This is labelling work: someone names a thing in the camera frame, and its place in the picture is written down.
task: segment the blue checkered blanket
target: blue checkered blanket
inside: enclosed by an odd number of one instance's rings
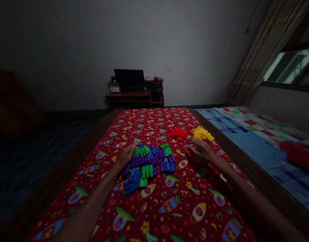
[[[215,109],[197,109],[309,210],[309,172],[286,160],[287,153]]]

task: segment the red telephone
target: red telephone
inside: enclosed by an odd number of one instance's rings
[[[154,80],[158,82],[163,82],[163,79],[161,77],[154,77]]]

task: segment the pile of red blocks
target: pile of red blocks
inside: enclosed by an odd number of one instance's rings
[[[169,129],[170,136],[176,140],[183,141],[187,137],[187,131],[182,128]]]

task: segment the patterned fabric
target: patterned fabric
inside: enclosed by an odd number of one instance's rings
[[[97,142],[76,173],[47,209],[28,241],[49,241],[91,194],[118,154],[130,143],[169,143],[176,172],[159,174],[146,189],[125,197],[116,181],[95,226],[91,241],[254,241],[254,234],[225,197],[228,184],[214,168],[194,162],[188,140],[177,141],[168,129],[188,132],[200,123],[184,108],[123,111]],[[252,185],[220,146],[210,147]]]
[[[282,141],[309,145],[309,132],[248,107],[215,108],[215,110],[244,126],[278,149]]]
[[[287,153],[278,149],[279,142],[285,140],[309,145],[308,132],[247,107],[198,109],[198,111],[216,127],[221,127],[219,129],[230,140],[309,210],[309,172],[290,164],[286,160]],[[229,132],[225,129],[230,122],[229,119],[236,123],[234,126],[243,125],[243,128],[251,132]]]
[[[232,106],[248,105],[268,68],[309,9],[309,0],[272,1],[243,64],[229,86]]]

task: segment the window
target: window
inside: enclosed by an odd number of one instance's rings
[[[261,85],[309,92],[309,12],[266,72]]]

